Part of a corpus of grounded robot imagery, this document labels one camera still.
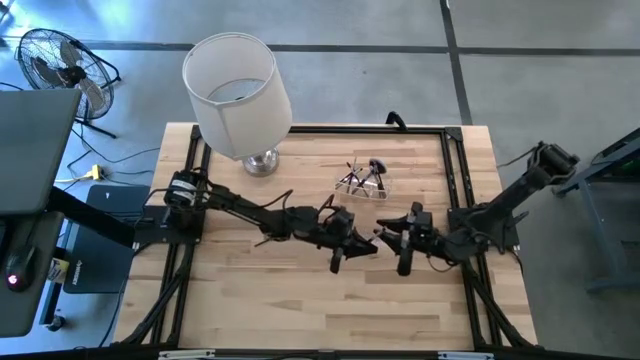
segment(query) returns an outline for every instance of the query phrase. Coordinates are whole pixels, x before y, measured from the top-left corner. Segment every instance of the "wooden table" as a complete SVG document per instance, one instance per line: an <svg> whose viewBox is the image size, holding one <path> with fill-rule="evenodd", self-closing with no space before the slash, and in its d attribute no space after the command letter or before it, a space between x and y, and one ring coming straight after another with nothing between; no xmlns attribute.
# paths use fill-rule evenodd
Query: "wooden table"
<svg viewBox="0 0 640 360"><path fill-rule="evenodd" d="M173 172L184 166L192 125L167 125L152 188L166 187ZM502 189L489 131L484 126L462 129L476 201L488 201ZM393 177L388 200L337 197L356 214L359 231L371 235L376 219L402 216L413 201L422 202L433 212L435 225L447 229L450 202L437 136L291 134L278 149L280 167L266 178L251 177L240 163L213 154L210 180L258 204L294 189L288 206L318 207L333 193L335 177L346 173L346 161L358 156L362 164L370 157L381 158ZM456 156L453 150L461 184ZM464 199L461 190L459 196ZM162 194L150 204L162 204ZM207 213L191 271L181 347L472 348L459 267L438 273L416 253L411 276L400 277L395 272L397 258L379 243L378 254L343 261L334 275L329 272L328 249L316 250L295 240L255 248L261 240L254 226L222 212ZM134 259L115 340L130 334L156 300L166 252L167 246L153 245ZM438 259L432 262L446 267ZM523 336L535 342L517 262L511 255L491 251L488 264L496 301ZM480 312L488 339L482 306Z"/></svg>

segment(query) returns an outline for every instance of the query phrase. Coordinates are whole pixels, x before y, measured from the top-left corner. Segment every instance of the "concrete floor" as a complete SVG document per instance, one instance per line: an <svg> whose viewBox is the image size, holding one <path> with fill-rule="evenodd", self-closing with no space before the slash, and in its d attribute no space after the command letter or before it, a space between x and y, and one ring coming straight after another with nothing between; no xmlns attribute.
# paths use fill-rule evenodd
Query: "concrete floor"
<svg viewBox="0 0 640 360"><path fill-rule="evenodd" d="M0 21L0 81L28 87L12 44L35 27L86 41L195 43L222 31L252 33L271 44L447 46L437 0L13 0ZM450 0L459 46L640 48L640 3L633 0ZM182 83L181 51L99 51L124 79L113 108L96 125L112 141L88 141L112 159L158 146L169 121L194 121ZM446 54L278 53L297 122L380 123L389 110L408 123L460 124ZM640 125L640 57L474 56L460 59L474 124L488 125L498 163L540 139L590 159ZM72 137L63 164L84 152ZM156 153L110 167L153 169ZM90 155L84 171L103 162ZM523 164L502 168L503 184ZM58 177L68 177L62 167ZM151 175L118 176L149 184ZM89 184L70 192L86 197ZM588 295L602 271L579 194L548 191L523 206L519 224L525 283L536 332L550 349L640 357L640 293ZM0 354L97 346L114 295L65 295L59 308L72 326L34 326L24 338L0 340Z"/></svg>

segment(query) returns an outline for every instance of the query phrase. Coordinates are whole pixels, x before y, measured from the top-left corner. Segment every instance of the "fan grille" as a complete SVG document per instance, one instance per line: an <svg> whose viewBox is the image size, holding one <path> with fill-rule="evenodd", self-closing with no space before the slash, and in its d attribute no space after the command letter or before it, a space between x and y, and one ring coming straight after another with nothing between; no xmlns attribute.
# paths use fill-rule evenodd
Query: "fan grille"
<svg viewBox="0 0 640 360"><path fill-rule="evenodd" d="M76 65L85 71L88 79L100 87L105 100L104 106L99 109L92 109L86 94L83 92L76 116L86 119L97 119L104 116L113 104L113 87L107 85L111 82L109 73L100 60L91 55L83 44L67 34L49 29L34 29L24 34L22 39L20 39L20 45L17 50L17 60L20 63L20 68L24 76L34 89L68 88L64 84L50 84L42 78L32 64L32 59L40 58L44 60L51 69L67 68L67 64L65 64L60 56L60 43L62 41L75 45L75 49L83 58L83 60L78 61Z"/></svg>

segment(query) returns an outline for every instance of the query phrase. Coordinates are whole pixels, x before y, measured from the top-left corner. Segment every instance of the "sticker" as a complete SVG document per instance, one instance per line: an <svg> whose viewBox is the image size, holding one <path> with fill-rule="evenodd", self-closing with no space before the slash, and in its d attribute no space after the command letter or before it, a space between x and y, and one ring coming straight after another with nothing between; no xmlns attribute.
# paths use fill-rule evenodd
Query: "sticker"
<svg viewBox="0 0 640 360"><path fill-rule="evenodd" d="M187 190L196 190L195 186L189 184L186 181L182 181L182 180L178 180L178 179L174 179L171 182L171 186L180 187L180 188L187 189ZM178 195L178 196L182 196L183 198L189 200L191 202L191 205L193 205L196 202L196 194L195 193L188 192L188 191L174 191L173 193Z"/></svg>
<svg viewBox="0 0 640 360"><path fill-rule="evenodd" d="M62 284L64 282L64 278L67 276L68 269L69 263L67 261L56 258L51 259L51 266L49 266L47 280Z"/></svg>

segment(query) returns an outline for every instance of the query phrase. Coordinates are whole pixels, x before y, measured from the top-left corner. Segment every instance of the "black desk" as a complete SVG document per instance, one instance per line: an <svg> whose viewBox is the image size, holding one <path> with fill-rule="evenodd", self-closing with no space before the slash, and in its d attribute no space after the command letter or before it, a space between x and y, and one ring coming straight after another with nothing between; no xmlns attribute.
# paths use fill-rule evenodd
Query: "black desk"
<svg viewBox="0 0 640 360"><path fill-rule="evenodd" d="M31 227L34 227L31 238L33 245L38 249L34 270L36 275L31 286L25 291L13 292L4 283L6 259L3 259L0 271L0 303L3 308L0 337L24 336L31 330L63 222L64 215L60 212L24 215L16 221L9 248L14 249L22 245L27 240Z"/></svg>
<svg viewBox="0 0 640 360"><path fill-rule="evenodd" d="M81 95L73 89L0 93L0 216L44 209Z"/></svg>
<svg viewBox="0 0 640 360"><path fill-rule="evenodd" d="M133 244L132 227L53 187L81 94L77 89L0 92L0 222L8 229L0 246L0 274L4 277L6 250L22 245L31 228L38 248L35 281L27 290L12 292L0 279L0 337L30 331L54 252L64 253L56 242L65 217L125 247ZM48 304L55 306L60 288L50 287Z"/></svg>

